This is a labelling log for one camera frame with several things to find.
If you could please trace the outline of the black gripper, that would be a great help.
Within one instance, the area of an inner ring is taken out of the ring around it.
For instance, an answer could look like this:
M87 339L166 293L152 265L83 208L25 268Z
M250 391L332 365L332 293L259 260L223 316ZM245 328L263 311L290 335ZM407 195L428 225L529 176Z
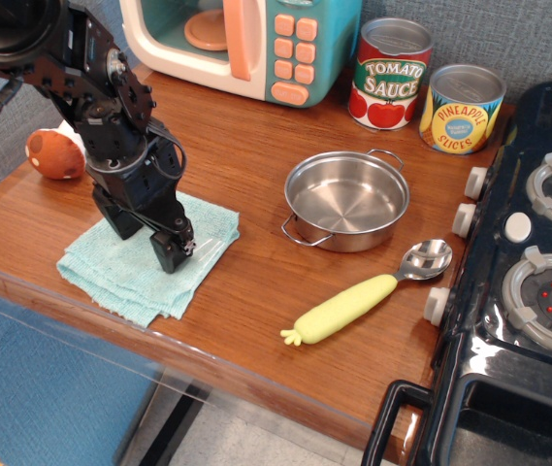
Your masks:
M150 243L166 274L174 274L195 248L191 221L177 199L186 168L185 151L174 138L150 138L132 162L90 161L92 198L121 240L146 226Z

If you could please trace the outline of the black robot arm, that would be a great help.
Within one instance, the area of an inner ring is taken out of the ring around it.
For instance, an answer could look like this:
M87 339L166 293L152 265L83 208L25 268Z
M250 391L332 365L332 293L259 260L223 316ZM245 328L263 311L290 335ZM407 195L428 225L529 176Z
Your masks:
M0 114L25 83L51 100L84 142L99 211L123 240L150 228L174 273L195 248L176 196L186 155L105 26L67 1L0 1L0 78Z

